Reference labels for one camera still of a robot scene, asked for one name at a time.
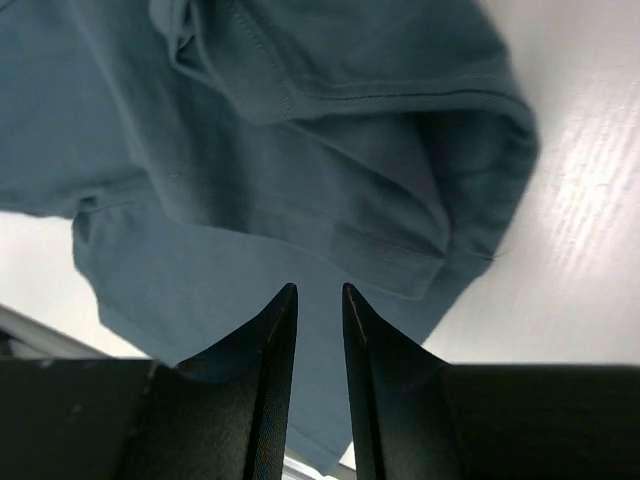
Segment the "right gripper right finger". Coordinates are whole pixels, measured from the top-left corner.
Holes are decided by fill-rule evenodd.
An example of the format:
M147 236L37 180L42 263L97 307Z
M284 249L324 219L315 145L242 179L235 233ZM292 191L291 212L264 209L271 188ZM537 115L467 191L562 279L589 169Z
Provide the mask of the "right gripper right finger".
M351 284L343 287L342 316L357 477L463 478L441 379L446 362L384 320Z

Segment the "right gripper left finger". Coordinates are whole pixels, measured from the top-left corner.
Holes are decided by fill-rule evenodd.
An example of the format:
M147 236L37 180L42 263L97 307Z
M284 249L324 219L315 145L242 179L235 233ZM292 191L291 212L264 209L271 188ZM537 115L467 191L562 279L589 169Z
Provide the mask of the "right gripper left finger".
M157 367L118 478L281 478L297 314L297 288L287 284L222 340Z

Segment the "blue-grey t-shirt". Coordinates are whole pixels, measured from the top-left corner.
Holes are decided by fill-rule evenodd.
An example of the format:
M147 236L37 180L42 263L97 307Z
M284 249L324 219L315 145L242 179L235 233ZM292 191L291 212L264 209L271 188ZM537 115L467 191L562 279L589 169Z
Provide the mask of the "blue-grey t-shirt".
M473 1L5 1L1 207L69 219L101 323L176 365L299 292L288 447L351 440L341 287L416 341L538 155Z

